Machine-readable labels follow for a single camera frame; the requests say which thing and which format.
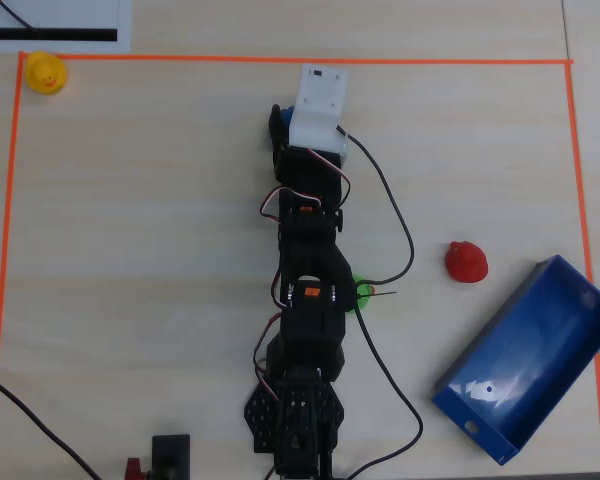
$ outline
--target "yellow rubber duck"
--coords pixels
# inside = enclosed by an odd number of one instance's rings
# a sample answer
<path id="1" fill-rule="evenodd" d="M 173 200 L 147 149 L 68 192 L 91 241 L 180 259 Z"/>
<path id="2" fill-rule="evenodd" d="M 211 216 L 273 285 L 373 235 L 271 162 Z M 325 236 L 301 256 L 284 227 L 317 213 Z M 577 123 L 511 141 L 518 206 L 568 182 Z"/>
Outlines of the yellow rubber duck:
<path id="1" fill-rule="evenodd" d="M 33 52 L 27 56 L 25 78 L 32 90 L 50 95 L 67 83 L 67 67 L 55 55 Z"/>

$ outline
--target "white servo housing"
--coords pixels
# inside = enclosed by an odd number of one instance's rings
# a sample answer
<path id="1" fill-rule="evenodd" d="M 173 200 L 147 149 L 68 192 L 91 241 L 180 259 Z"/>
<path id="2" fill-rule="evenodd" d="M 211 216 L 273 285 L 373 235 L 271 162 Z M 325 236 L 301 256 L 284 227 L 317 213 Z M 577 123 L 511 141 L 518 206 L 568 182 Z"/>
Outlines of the white servo housing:
<path id="1" fill-rule="evenodd" d="M 347 138 L 336 130 L 342 117 L 348 73 L 305 63 L 289 125 L 289 145 L 347 154 Z"/>

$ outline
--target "red toy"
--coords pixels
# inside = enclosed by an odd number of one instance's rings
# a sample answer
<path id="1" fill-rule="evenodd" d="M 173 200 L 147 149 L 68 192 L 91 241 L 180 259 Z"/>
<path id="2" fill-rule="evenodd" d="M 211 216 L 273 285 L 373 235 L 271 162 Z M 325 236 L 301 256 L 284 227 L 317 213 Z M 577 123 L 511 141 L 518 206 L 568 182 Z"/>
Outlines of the red toy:
<path id="1" fill-rule="evenodd" d="M 444 264 L 451 278 L 461 283 L 479 282 L 489 272 L 487 256 L 471 242 L 451 242 Z"/>

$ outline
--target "blue tray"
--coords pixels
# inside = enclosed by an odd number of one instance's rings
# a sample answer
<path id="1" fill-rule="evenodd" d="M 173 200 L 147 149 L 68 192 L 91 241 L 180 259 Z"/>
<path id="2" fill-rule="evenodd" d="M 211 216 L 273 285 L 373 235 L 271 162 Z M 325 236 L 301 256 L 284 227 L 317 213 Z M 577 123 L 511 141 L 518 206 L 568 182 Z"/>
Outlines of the blue tray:
<path id="1" fill-rule="evenodd" d="M 559 255 L 536 265 L 438 381 L 433 402 L 504 465 L 600 349 L 600 291 Z"/>

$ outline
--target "wire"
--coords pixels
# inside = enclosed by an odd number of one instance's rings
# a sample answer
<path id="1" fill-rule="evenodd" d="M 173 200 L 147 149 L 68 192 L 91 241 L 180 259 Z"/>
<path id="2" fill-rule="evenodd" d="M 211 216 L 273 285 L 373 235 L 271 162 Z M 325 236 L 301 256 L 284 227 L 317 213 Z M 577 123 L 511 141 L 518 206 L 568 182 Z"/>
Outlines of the wire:
<path id="1" fill-rule="evenodd" d="M 309 150 L 309 153 L 314 157 L 317 158 L 318 160 L 320 160 L 325 166 L 327 166 L 328 168 L 330 168 L 331 170 L 335 171 L 338 173 L 338 175 L 340 175 L 340 177 L 347 182 L 347 193 L 344 194 L 344 197 L 342 197 L 342 200 L 340 200 L 340 207 L 342 205 L 344 205 L 344 202 L 347 201 L 347 198 L 349 198 L 349 193 L 351 193 L 351 181 L 349 180 L 349 177 L 347 177 L 345 175 L 345 173 L 340 170 L 338 167 L 336 167 L 333 163 L 331 163 L 329 160 L 327 160 L 326 158 L 324 158 L 322 155 L 320 155 L 319 153 L 315 152 L 314 150 L 311 150 L 310 148 L 307 149 Z"/>
<path id="2" fill-rule="evenodd" d="M 276 466 L 274 465 L 273 467 L 271 467 L 271 470 L 269 470 L 267 475 L 264 477 L 264 480 L 269 480 L 271 478 L 271 475 L 273 475 L 273 472 L 275 472 L 275 471 L 276 471 Z"/>
<path id="3" fill-rule="evenodd" d="M 368 293 L 368 294 L 366 294 L 366 295 L 358 295 L 358 298 L 365 298 L 365 297 L 381 297 L 382 295 L 393 295 L 394 293 L 398 293 L 398 292 Z"/>
<path id="4" fill-rule="evenodd" d="M 18 23 L 20 23 L 20 25 L 22 25 L 23 27 L 25 27 L 29 30 L 35 30 L 35 28 L 33 28 L 30 24 L 28 24 L 22 18 L 20 18 L 16 12 L 14 12 L 8 6 L 6 6 L 2 0 L 0 0 L 0 6 L 2 8 L 4 8 L 9 15 L 11 15 L 13 18 L 15 18 L 18 21 Z"/>
<path id="5" fill-rule="evenodd" d="M 262 385 L 264 387 L 264 389 L 267 391 L 267 393 L 269 393 L 276 402 L 279 402 L 280 399 L 278 398 L 278 396 L 275 394 L 273 389 L 269 386 L 269 384 L 266 382 L 266 380 L 262 376 L 262 373 L 259 370 L 260 367 L 258 365 L 258 361 L 256 360 L 256 355 L 258 353 L 258 350 L 260 349 L 260 345 L 262 345 L 262 341 L 264 340 L 264 337 L 267 335 L 267 332 L 271 328 L 271 325 L 273 325 L 275 323 L 275 321 L 278 320 L 281 316 L 282 316 L 282 312 L 278 312 L 269 319 L 269 321 L 267 322 L 267 326 L 264 327 L 264 331 L 262 332 L 262 335 L 260 335 L 260 338 L 258 339 L 256 348 L 253 349 L 253 358 L 252 358 L 253 366 L 254 366 L 254 369 L 256 372 L 256 377 L 258 377 L 258 381 L 260 382 L 260 385 Z"/>
<path id="6" fill-rule="evenodd" d="M 267 370 L 264 367 L 261 367 L 260 364 L 261 363 L 266 363 L 267 362 L 267 358 L 266 357 L 262 357 L 260 358 L 257 362 L 256 362 L 256 368 L 258 369 L 258 371 L 260 373 L 265 373 Z"/>
<path id="7" fill-rule="evenodd" d="M 293 190 L 289 187 L 280 186 L 280 187 L 276 187 L 273 190 L 271 190 L 267 194 L 267 196 L 264 197 L 264 200 L 262 201 L 262 205 L 260 205 L 260 215 L 262 215 L 263 217 L 266 217 L 270 220 L 273 220 L 276 223 L 280 223 L 280 219 L 278 217 L 276 217 L 275 215 L 271 215 L 270 213 L 265 213 L 264 209 L 267 207 L 267 204 L 271 201 L 271 199 L 275 196 L 275 194 L 282 190 L 287 190 L 287 191 L 293 193 L 294 195 L 297 195 L 298 197 L 306 198 L 307 200 L 312 200 L 314 202 L 317 202 L 318 206 L 320 208 L 322 208 L 322 201 L 320 200 L 319 197 L 316 197 L 315 195 L 308 195 L 306 193 L 296 192 L 295 190 Z"/>
<path id="8" fill-rule="evenodd" d="M 406 452 L 411 447 L 413 447 L 418 442 L 418 440 L 420 440 L 420 437 L 422 436 L 422 431 L 424 430 L 424 424 L 422 423 L 422 418 L 420 417 L 420 414 L 415 409 L 415 407 L 411 404 L 411 402 L 405 396 L 405 394 L 402 393 L 402 390 L 400 390 L 400 387 L 398 387 L 395 380 L 391 376 L 389 369 L 382 361 L 382 358 L 380 358 L 380 354 L 378 353 L 378 350 L 376 350 L 376 347 L 373 344 L 373 340 L 371 340 L 371 336 L 369 335 L 369 331 L 367 330 L 367 326 L 364 323 L 364 319 L 362 318 L 362 313 L 360 313 L 360 307 L 358 306 L 358 302 L 354 303 L 353 308 L 356 311 L 356 317 L 358 317 L 358 323 L 360 324 L 360 330 L 362 330 L 362 335 L 364 335 L 364 338 L 367 341 L 367 344 L 369 345 L 369 349 L 371 350 L 371 353 L 373 354 L 374 358 L 376 359 L 376 362 L 378 362 L 378 365 L 380 366 L 380 369 L 384 373 L 384 376 L 387 377 L 387 380 L 389 380 L 389 383 L 393 387 L 393 390 L 398 394 L 398 397 L 400 397 L 400 400 L 402 400 L 405 403 L 405 405 L 409 408 L 409 410 L 411 410 L 411 413 L 413 414 L 413 416 L 416 418 L 416 421 L 418 422 L 418 433 L 416 433 L 415 437 L 413 437 L 413 439 L 409 443 L 407 443 L 404 447 L 399 448 L 398 450 L 396 450 L 393 453 L 390 453 L 388 455 L 376 458 L 375 460 L 365 463 L 363 466 L 361 466 L 359 469 L 357 469 L 355 472 L 353 472 L 351 475 L 349 475 L 345 480 L 353 480 L 358 475 L 360 475 L 362 472 L 364 472 L 366 469 L 371 468 L 374 465 L 377 465 L 379 463 L 386 462 L 387 460 L 391 460 L 392 458 L 397 457 L 401 453 Z"/>
<path id="9" fill-rule="evenodd" d="M 345 132 L 344 129 L 340 125 L 338 125 L 336 128 L 337 128 L 338 132 L 340 132 L 342 135 L 349 136 L 351 141 L 353 143 L 355 143 L 358 146 L 358 148 L 360 148 L 360 150 L 362 150 L 362 153 L 364 153 L 367 156 L 367 158 L 369 159 L 369 161 L 371 162 L 373 167 L 376 169 L 376 172 L 378 172 L 378 176 L 380 177 L 380 180 L 382 181 L 382 185 L 384 185 L 384 189 L 387 191 L 387 196 L 389 197 L 389 201 L 391 202 L 391 205 L 393 206 L 393 210 L 396 212 L 396 215 L 398 216 L 398 220 L 400 220 L 400 225 L 402 225 L 402 229 L 404 230 L 404 233 L 407 236 L 407 240 L 409 242 L 409 250 L 410 250 L 409 262 L 407 262 L 407 266 L 404 267 L 404 269 L 400 273 L 398 273 L 397 275 L 394 275 L 392 277 L 389 277 L 385 280 L 367 280 L 367 279 L 359 280 L 358 282 L 356 282 L 356 290 L 360 285 L 364 285 L 364 284 L 366 284 L 366 285 L 386 285 L 387 283 L 391 283 L 391 282 L 394 282 L 395 280 L 398 280 L 399 278 L 402 278 L 409 271 L 409 269 L 411 268 L 411 265 L 413 265 L 413 259 L 415 257 L 415 247 L 413 246 L 413 239 L 411 238 L 411 233 L 409 232 L 409 228 L 407 227 L 407 224 L 404 221 L 404 218 L 402 217 L 400 208 L 398 208 L 398 205 L 396 204 L 396 200 L 395 200 L 395 198 L 393 198 L 393 193 L 391 192 L 391 188 L 389 187 L 389 184 L 387 183 L 387 179 L 384 178 L 384 173 L 382 173 L 382 169 L 380 168 L 378 163 L 375 161 L 373 156 L 369 153 L 369 150 L 367 150 L 365 148 L 365 146 L 356 137 Z"/>
<path id="10" fill-rule="evenodd" d="M 355 143 L 358 146 L 358 148 L 360 148 L 360 150 L 362 150 L 362 152 L 367 156 L 367 158 L 369 159 L 369 161 L 371 162 L 373 167 L 376 169 L 376 172 L 378 172 L 378 176 L 380 177 L 380 180 L 382 181 L 382 184 L 384 185 L 384 188 L 387 192 L 387 196 L 389 197 L 389 201 L 391 202 L 391 205 L 393 206 L 393 209 L 396 212 L 396 215 L 398 216 L 398 220 L 400 220 L 400 225 L 402 225 L 402 229 L 404 230 L 404 233 L 407 236 L 407 240 L 409 242 L 409 250 L 410 250 L 410 256 L 409 256 L 409 261 L 407 262 L 407 266 L 404 269 L 402 269 L 402 271 L 400 273 L 398 273 L 397 275 L 394 275 L 392 277 L 389 277 L 385 280 L 359 280 L 358 282 L 355 283 L 355 291 L 357 292 L 358 287 L 360 285 L 365 285 L 365 284 L 366 285 L 386 285 L 387 283 L 391 283 L 391 282 L 403 277 L 409 271 L 409 269 L 411 268 L 411 265 L 413 265 L 413 260 L 415 258 L 415 247 L 413 245 L 413 239 L 411 238 L 411 233 L 409 232 L 409 228 L 407 227 L 407 224 L 404 221 L 404 218 L 402 217 L 402 213 L 400 212 L 400 208 L 398 207 L 398 205 L 395 201 L 395 198 L 393 198 L 393 193 L 391 192 L 391 188 L 389 187 L 389 184 L 387 183 L 387 179 L 385 178 L 384 173 L 382 173 L 382 169 L 380 168 L 380 166 L 375 161 L 375 159 L 373 158 L 371 153 L 369 153 L 369 151 L 365 148 L 365 146 L 357 138 L 355 138 L 353 135 L 350 135 L 347 132 L 345 132 L 344 129 L 340 125 L 337 126 L 337 130 L 342 135 L 348 136 L 351 139 L 351 141 L 353 143 Z M 405 396 L 405 394 L 402 393 L 402 390 L 400 390 L 400 387 L 398 387 L 398 385 L 396 384 L 395 380 L 391 376 L 391 373 L 389 372 L 389 369 L 387 368 L 385 363 L 382 361 L 382 358 L 380 357 L 378 350 L 376 349 L 375 345 L 373 344 L 373 340 L 371 340 L 371 336 L 369 335 L 367 326 L 365 325 L 364 319 L 362 318 L 362 313 L 360 312 L 360 306 L 358 305 L 358 302 L 354 302 L 353 308 L 356 312 L 356 317 L 358 318 L 358 323 L 360 324 L 360 330 L 362 330 L 362 334 L 364 335 L 364 338 L 367 341 L 367 344 L 369 345 L 369 349 L 371 350 L 371 353 L 373 354 L 374 358 L 376 359 L 376 362 L 378 363 L 378 366 L 384 373 L 385 377 L 387 377 L 387 380 L 389 381 L 389 384 L 391 385 L 393 390 L 396 392 L 398 397 L 400 397 L 400 400 L 402 400 L 404 402 L 404 404 L 409 408 L 409 410 L 415 417 L 416 421 L 418 422 L 418 432 L 413 437 L 413 439 L 409 443 L 407 443 L 404 447 L 399 448 L 395 452 L 392 452 L 388 455 L 376 458 L 375 460 L 365 463 L 362 467 L 358 468 L 355 472 L 353 472 L 351 475 L 349 475 L 345 480 L 353 480 L 355 477 L 360 475 L 362 472 L 364 472 L 368 468 L 371 468 L 374 465 L 377 465 L 379 463 L 386 462 L 387 460 L 391 460 L 392 458 L 397 457 L 401 453 L 406 452 L 411 447 L 413 447 L 418 442 L 418 440 L 420 440 L 420 437 L 422 436 L 422 432 L 424 430 L 424 424 L 422 422 L 422 418 L 420 417 L 420 414 L 415 409 L 415 407 L 411 404 L 411 402 Z"/>
<path id="11" fill-rule="evenodd" d="M 69 445 L 67 445 L 66 443 L 64 443 L 60 438 L 58 438 L 58 436 L 53 433 L 51 430 L 49 430 L 49 428 L 42 423 L 42 420 L 40 420 L 30 409 L 29 407 L 27 407 L 24 403 L 22 403 L 22 401 L 16 397 L 13 393 L 11 393 L 9 390 L 7 390 L 5 387 L 3 387 L 0 384 L 0 392 L 7 397 L 9 400 L 11 400 L 13 403 L 16 404 L 16 406 L 18 408 L 20 408 L 20 410 L 22 410 L 25 415 L 27 417 L 29 417 L 31 419 L 31 421 L 33 423 L 36 424 L 36 426 L 42 430 L 42 432 L 49 437 L 56 445 L 58 445 L 61 449 L 63 449 L 65 452 L 67 452 L 69 454 L 69 456 L 71 458 L 73 458 L 76 463 L 78 465 L 80 465 L 82 467 L 82 469 L 87 472 L 87 474 L 93 479 L 93 480 L 102 480 L 100 478 L 100 476 L 93 471 L 93 469 L 87 464 L 87 462 L 85 462 L 82 457 L 80 457 L 80 455 L 78 455 Z"/>
<path id="12" fill-rule="evenodd" d="M 276 270 L 276 274 L 273 277 L 273 282 L 271 282 L 271 298 L 273 299 L 273 303 L 275 303 L 278 308 L 285 308 L 286 305 L 278 300 L 278 296 L 276 295 L 276 288 L 278 286 L 278 282 L 280 281 L 280 266 L 278 266 L 278 270 Z"/>

